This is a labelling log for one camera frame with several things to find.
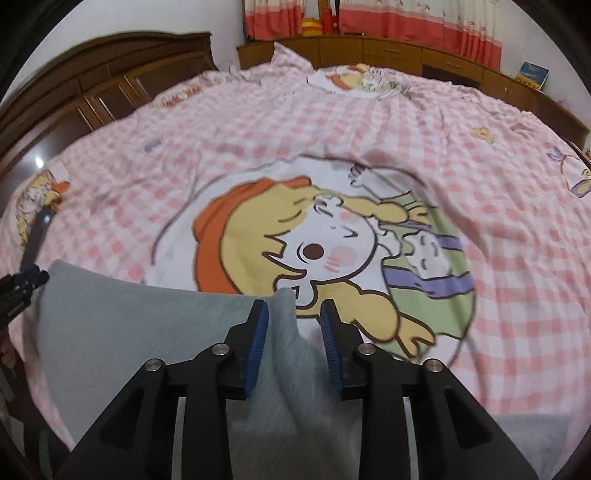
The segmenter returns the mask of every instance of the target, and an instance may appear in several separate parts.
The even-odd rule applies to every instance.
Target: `pink plaid fabric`
[[[471,88],[391,71],[411,99],[369,100],[315,89],[310,72],[278,47],[271,64],[198,77],[208,88],[173,109],[146,106],[73,144],[59,156],[72,187],[39,263],[138,282],[162,229],[220,175],[297,155],[403,168],[462,230],[475,279],[476,316],[453,372],[493,415],[567,417],[563,463],[591,422],[591,194],[571,193],[548,157],[573,152],[534,115]],[[475,135],[481,127],[494,143]],[[21,255],[6,221],[0,275]],[[11,336],[36,365],[20,330]],[[41,366],[31,370],[37,405],[72,445]]]

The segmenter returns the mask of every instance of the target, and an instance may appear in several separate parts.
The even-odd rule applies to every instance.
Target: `cartoon eye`
[[[318,260],[324,255],[324,248],[319,244],[306,245],[301,251],[302,255],[308,260]]]

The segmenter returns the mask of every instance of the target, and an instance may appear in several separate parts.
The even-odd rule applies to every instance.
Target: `book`
[[[550,71],[548,69],[525,61],[523,62],[519,73],[515,76],[515,80],[539,91],[546,83],[549,74]]]

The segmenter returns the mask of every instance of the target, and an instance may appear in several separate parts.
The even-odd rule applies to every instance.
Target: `red and white curtain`
[[[498,0],[341,0],[341,33],[426,45],[499,70]]]
[[[306,0],[244,0],[246,33],[255,40],[301,35]]]

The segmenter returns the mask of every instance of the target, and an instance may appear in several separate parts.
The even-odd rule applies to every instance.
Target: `gray garment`
[[[36,340],[53,401],[76,440],[147,359],[194,358],[243,323],[255,300],[121,282],[61,261],[50,277],[35,303]],[[361,402],[341,402],[330,389],[326,359],[298,333],[293,292],[264,300],[269,330],[256,390],[227,405],[236,480],[356,479]],[[550,478],[566,422],[497,421],[540,479]]]

